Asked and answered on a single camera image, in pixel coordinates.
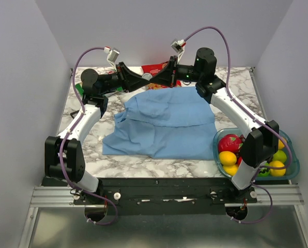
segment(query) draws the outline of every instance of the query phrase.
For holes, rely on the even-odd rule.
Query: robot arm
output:
[[[254,122],[231,100],[225,83],[215,75],[216,63],[214,52],[209,48],[201,48],[197,51],[193,66],[179,65],[178,58],[173,56],[165,68],[150,80],[132,72],[123,62],[117,64],[117,72],[110,75],[98,75],[93,69],[85,70],[81,75],[85,115],[74,127],[65,143],[66,155],[62,154],[70,180],[82,189],[100,193],[99,179],[85,170],[81,145],[92,126],[100,120],[107,108],[107,97],[104,94],[113,92],[119,87],[122,87],[125,92],[131,92],[149,83],[173,87],[177,80],[183,80],[197,82],[196,89],[199,95],[209,104],[220,109],[246,137],[240,150],[243,160],[238,172],[232,177],[232,183],[238,191],[247,189],[259,166],[278,150],[278,139]],[[276,132],[279,131],[275,121],[266,122],[263,118],[253,115]],[[78,117],[57,137],[49,137],[46,140],[45,174],[47,176],[64,179],[59,163],[59,156],[61,156],[58,154],[59,146],[77,119]]]

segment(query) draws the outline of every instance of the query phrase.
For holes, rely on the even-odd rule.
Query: yellow lemon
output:
[[[284,167],[284,164],[280,161],[272,161],[269,166],[272,167]],[[270,169],[270,175],[273,177],[282,177],[286,173],[286,169]]]
[[[284,153],[282,150],[278,150],[274,155],[273,155],[273,161],[280,161],[282,163],[285,163],[287,160],[287,155]]]
[[[223,166],[223,169],[226,173],[228,173],[230,176],[234,176],[235,173],[237,173],[239,166],[237,164],[232,166]]]
[[[232,166],[237,163],[237,156],[230,151],[222,151],[219,154],[221,164],[224,166]]]
[[[278,149],[281,150],[285,147],[285,145],[283,144],[283,142],[279,139],[278,140]]]

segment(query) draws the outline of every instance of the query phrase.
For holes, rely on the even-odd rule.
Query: blue cloth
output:
[[[115,115],[115,130],[103,139],[104,155],[149,155],[157,159],[213,159],[215,117],[195,87],[142,92]]]

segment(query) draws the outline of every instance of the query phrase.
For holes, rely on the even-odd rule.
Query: gray wall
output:
[[[308,215],[308,0],[294,0],[255,71],[269,119],[291,137],[300,159]]]
[[[17,247],[70,69],[33,0],[0,0],[0,247]]]
[[[234,66],[254,66],[283,19],[292,0],[35,0],[68,64],[73,66],[87,48],[120,49],[118,61],[143,65],[175,55],[173,39],[213,25],[226,35]],[[192,64],[200,47],[215,51],[227,65],[219,34],[203,31],[187,45],[182,62]],[[84,58],[83,66],[107,65],[100,53]]]

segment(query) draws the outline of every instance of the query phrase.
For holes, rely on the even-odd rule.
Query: marble countertop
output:
[[[108,67],[92,67],[99,74],[111,70]],[[87,67],[78,68],[75,83],[79,83],[81,73]],[[138,74],[143,74],[141,67],[130,67]],[[216,75],[226,80],[227,69],[217,68]],[[232,68],[230,89],[252,111],[262,116],[253,83],[247,68]],[[148,156],[104,156],[102,155],[102,139],[114,131],[114,115],[124,111],[124,102],[132,96],[143,92],[138,89],[131,93],[118,92],[109,96],[108,108],[102,119],[91,129],[83,143],[83,154],[86,170],[95,177],[223,177],[214,160],[173,160],[152,159]],[[72,121],[71,112],[80,109],[80,104],[69,89],[68,98],[61,120],[59,132]],[[218,108],[211,105],[215,114],[217,130],[236,127]]]

